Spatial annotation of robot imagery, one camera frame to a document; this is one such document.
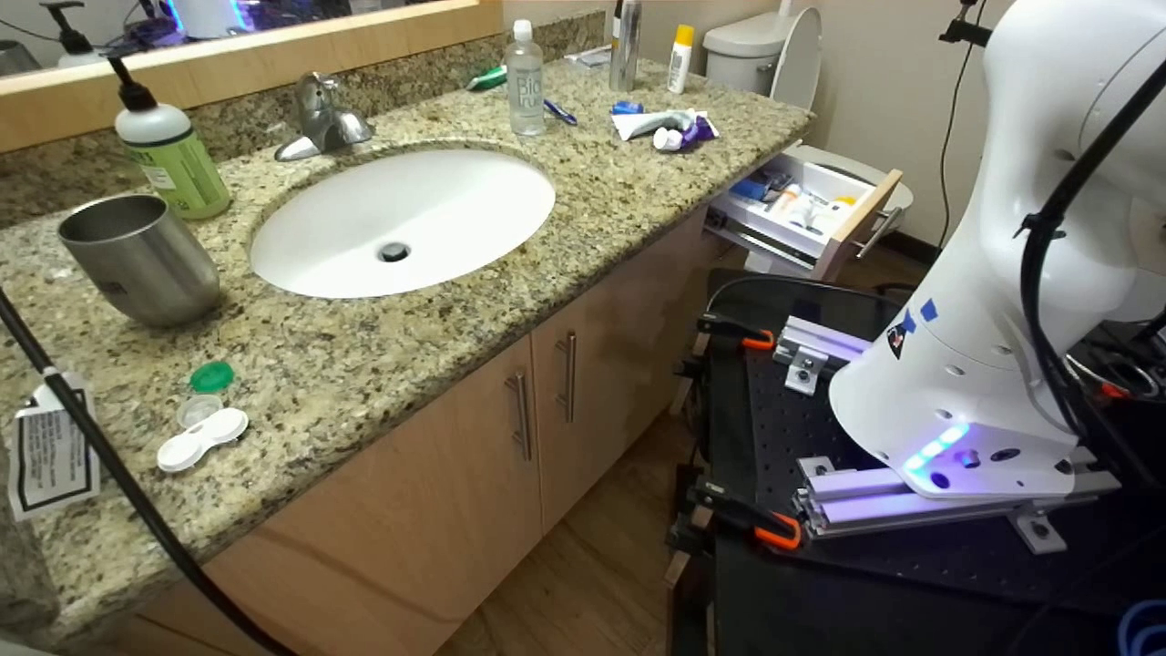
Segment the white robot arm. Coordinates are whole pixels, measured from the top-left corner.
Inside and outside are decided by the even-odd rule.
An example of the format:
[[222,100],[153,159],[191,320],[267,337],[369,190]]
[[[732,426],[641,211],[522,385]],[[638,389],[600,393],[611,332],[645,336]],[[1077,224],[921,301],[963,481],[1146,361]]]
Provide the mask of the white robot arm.
[[1133,219],[1161,199],[1166,0],[1014,0],[982,46],[987,126],[957,229],[827,385],[843,433],[912,493],[1065,500],[1127,453],[1065,353],[1161,300]]

